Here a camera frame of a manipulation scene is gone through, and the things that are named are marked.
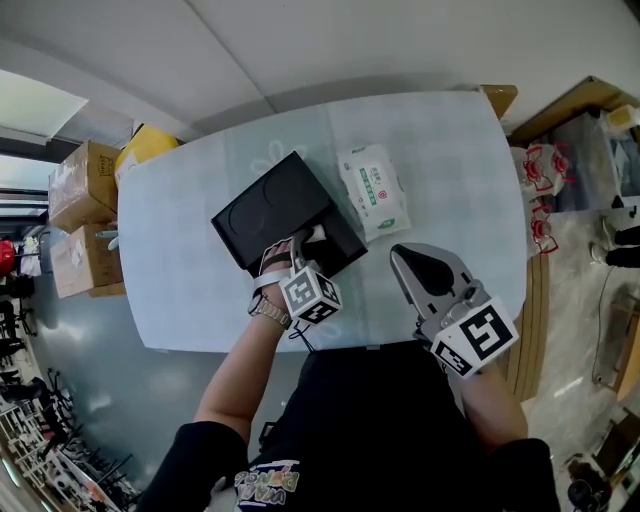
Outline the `white green wet wipes packet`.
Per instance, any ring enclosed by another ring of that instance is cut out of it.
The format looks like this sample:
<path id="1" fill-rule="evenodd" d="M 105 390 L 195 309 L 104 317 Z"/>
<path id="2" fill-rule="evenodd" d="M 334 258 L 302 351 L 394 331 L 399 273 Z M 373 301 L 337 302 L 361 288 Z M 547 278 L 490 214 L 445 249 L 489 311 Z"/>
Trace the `white green wet wipes packet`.
<path id="1" fill-rule="evenodd" d="M 340 178 L 367 243 L 412 227 L 406 195 L 382 145 L 342 151 L 337 159 Z"/>

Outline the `table with pale blue cloth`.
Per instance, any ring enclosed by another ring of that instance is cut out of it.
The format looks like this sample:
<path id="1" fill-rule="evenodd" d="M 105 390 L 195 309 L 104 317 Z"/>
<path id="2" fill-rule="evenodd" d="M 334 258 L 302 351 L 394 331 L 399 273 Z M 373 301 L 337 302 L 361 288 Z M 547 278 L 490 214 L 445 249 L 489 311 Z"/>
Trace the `table with pale blue cloth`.
<path id="1" fill-rule="evenodd" d="M 164 153 L 121 180 L 118 230 L 127 298 L 145 346 L 225 353 L 244 330 L 252 280 L 212 225 L 237 195 L 299 151 L 355 219 L 337 154 L 380 144 L 411 228 L 380 237 L 337 275 L 343 309 L 281 351 L 408 340 L 415 310 L 389 262 L 418 242 L 456 253 L 511 316 L 526 294 L 526 222 L 508 143 L 480 91 L 380 95 L 272 115 Z"/>

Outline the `person's right forearm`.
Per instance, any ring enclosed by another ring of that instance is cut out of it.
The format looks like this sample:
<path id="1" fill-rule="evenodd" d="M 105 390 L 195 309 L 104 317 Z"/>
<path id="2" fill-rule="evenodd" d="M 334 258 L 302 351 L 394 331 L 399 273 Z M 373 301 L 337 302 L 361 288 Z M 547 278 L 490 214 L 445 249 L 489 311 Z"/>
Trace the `person's right forearm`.
<path id="1" fill-rule="evenodd" d="M 526 439 L 528 424 L 496 363 L 485 366 L 460 384 L 466 417 L 490 450 Z"/>

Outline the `silver wristwatch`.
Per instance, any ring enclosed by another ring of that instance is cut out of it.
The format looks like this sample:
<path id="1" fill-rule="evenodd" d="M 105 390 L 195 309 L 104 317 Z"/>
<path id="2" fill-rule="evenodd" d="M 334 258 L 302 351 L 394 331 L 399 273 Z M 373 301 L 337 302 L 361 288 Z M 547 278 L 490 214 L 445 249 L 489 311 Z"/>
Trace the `silver wristwatch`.
<path id="1" fill-rule="evenodd" d="M 286 310 L 274 305 L 263 295 L 255 296 L 252 299 L 248 307 L 248 314 L 250 316 L 266 316 L 280 324 L 285 330 L 288 330 L 292 323 L 292 319 Z"/>

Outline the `person's left hand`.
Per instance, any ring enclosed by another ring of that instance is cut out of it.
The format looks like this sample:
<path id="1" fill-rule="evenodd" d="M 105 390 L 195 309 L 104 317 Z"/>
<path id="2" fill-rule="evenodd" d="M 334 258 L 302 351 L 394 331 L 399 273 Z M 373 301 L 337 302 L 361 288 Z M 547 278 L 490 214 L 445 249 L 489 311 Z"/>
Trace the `person's left hand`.
<path id="1" fill-rule="evenodd" d="M 259 276 L 254 281 L 254 292 L 268 298 L 279 308 L 286 310 L 286 302 L 280 283 L 292 275 L 292 240 L 286 239 L 267 248 L 263 254 Z"/>

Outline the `yellow bag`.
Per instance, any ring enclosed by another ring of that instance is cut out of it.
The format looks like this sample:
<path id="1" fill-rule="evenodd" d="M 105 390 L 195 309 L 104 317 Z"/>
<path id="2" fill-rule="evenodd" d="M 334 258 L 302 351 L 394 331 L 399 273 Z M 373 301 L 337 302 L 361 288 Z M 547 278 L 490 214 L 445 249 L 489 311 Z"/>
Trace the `yellow bag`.
<path id="1" fill-rule="evenodd" d="M 178 148 L 179 146 L 180 142 L 174 136 L 150 125 L 141 125 L 116 159 L 116 186 L 119 186 L 122 177 L 137 165 Z"/>

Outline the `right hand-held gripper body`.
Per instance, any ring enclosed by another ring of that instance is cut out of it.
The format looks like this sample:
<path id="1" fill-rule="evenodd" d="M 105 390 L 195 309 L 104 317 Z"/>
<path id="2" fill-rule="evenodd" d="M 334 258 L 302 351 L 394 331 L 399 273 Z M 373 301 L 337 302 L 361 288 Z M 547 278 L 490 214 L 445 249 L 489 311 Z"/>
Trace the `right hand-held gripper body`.
<path id="1" fill-rule="evenodd" d="M 503 303 L 474 279 L 430 319 L 418 321 L 415 337 L 462 379 L 481 372 L 518 339 Z"/>

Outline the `light wooden chair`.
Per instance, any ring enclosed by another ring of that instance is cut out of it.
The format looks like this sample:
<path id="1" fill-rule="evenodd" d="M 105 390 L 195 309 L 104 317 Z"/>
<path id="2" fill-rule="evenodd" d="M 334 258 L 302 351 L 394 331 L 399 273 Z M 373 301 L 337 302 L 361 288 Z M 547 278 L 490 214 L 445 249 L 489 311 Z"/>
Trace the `light wooden chair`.
<path id="1" fill-rule="evenodd" d="M 626 315 L 625 341 L 613 389 L 622 402 L 640 382 L 640 298 L 625 293 L 613 307 Z"/>

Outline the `red and white plastic bag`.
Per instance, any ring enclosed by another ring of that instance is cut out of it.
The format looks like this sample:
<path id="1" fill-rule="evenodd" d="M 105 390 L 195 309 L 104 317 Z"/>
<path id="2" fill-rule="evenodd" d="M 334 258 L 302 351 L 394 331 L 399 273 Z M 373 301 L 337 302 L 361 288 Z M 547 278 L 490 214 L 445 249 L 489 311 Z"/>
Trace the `red and white plastic bag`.
<path id="1" fill-rule="evenodd" d="M 557 195 L 565 184 L 577 181 L 567 143 L 537 143 L 510 151 L 520 190 L 527 197 Z"/>
<path id="2" fill-rule="evenodd" d="M 548 255 L 558 249 L 552 233 L 550 215 L 551 207 L 547 205 L 539 205 L 531 210 L 529 238 L 533 255 Z"/>

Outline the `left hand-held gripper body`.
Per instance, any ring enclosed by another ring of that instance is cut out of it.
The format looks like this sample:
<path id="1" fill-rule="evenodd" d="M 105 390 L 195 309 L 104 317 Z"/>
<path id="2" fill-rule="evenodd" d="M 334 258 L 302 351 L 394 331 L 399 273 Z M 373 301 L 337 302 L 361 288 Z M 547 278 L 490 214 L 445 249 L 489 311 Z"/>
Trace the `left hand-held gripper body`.
<path id="1" fill-rule="evenodd" d="M 342 309 L 341 292 L 321 273 L 318 263 L 305 259 L 302 240 L 302 236 L 290 238 L 290 273 L 279 287 L 292 318 L 318 325 Z"/>

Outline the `person's left forearm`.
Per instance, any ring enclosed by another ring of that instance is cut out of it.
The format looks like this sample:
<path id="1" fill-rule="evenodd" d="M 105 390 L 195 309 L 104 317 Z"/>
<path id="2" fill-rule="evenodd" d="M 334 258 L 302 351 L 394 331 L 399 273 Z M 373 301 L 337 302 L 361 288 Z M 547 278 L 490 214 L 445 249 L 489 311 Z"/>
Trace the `person's left forearm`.
<path id="1" fill-rule="evenodd" d="M 253 317 L 205 389 L 194 420 L 225 425 L 248 442 L 284 332 L 271 318 Z"/>

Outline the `pale yellow plastic container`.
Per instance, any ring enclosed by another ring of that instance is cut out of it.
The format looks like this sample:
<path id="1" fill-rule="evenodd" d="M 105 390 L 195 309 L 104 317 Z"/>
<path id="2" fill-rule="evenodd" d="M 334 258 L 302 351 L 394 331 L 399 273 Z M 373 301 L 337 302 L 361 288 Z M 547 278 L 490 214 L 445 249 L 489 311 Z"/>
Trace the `pale yellow plastic container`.
<path id="1" fill-rule="evenodd" d="M 614 135 L 640 127 L 640 107 L 622 105 L 604 114 L 606 130 Z"/>

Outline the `wooden slatted mat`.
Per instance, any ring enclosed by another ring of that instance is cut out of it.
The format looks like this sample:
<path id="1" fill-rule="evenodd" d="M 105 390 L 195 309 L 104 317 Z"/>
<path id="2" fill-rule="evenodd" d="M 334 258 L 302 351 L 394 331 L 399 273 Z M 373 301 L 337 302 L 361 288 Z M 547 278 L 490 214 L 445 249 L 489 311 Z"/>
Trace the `wooden slatted mat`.
<path id="1" fill-rule="evenodd" d="M 526 297 L 515 321 L 519 340 L 498 358 L 498 366 L 514 397 L 524 402 L 539 390 L 549 324 L 549 258 L 536 255 L 527 263 Z"/>

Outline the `taped brown cardboard box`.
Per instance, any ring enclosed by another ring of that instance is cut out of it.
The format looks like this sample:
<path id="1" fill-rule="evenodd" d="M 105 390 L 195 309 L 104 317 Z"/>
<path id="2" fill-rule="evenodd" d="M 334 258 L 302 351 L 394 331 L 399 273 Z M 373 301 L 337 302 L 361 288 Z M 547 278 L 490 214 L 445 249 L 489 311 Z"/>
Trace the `taped brown cardboard box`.
<path id="1" fill-rule="evenodd" d="M 66 233 L 117 218 L 119 149 L 87 141 L 49 175 L 49 220 Z"/>

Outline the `black box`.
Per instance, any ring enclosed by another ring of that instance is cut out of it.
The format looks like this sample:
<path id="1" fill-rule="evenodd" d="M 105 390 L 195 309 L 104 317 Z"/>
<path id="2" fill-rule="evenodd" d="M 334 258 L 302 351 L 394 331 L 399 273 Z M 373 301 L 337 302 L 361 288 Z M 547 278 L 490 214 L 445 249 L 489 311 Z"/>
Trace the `black box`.
<path id="1" fill-rule="evenodd" d="M 259 274 L 264 250 L 317 225 L 325 238 L 302 253 L 333 277 L 367 252 L 355 229 L 297 152 L 256 180 L 211 219 L 238 266 Z"/>

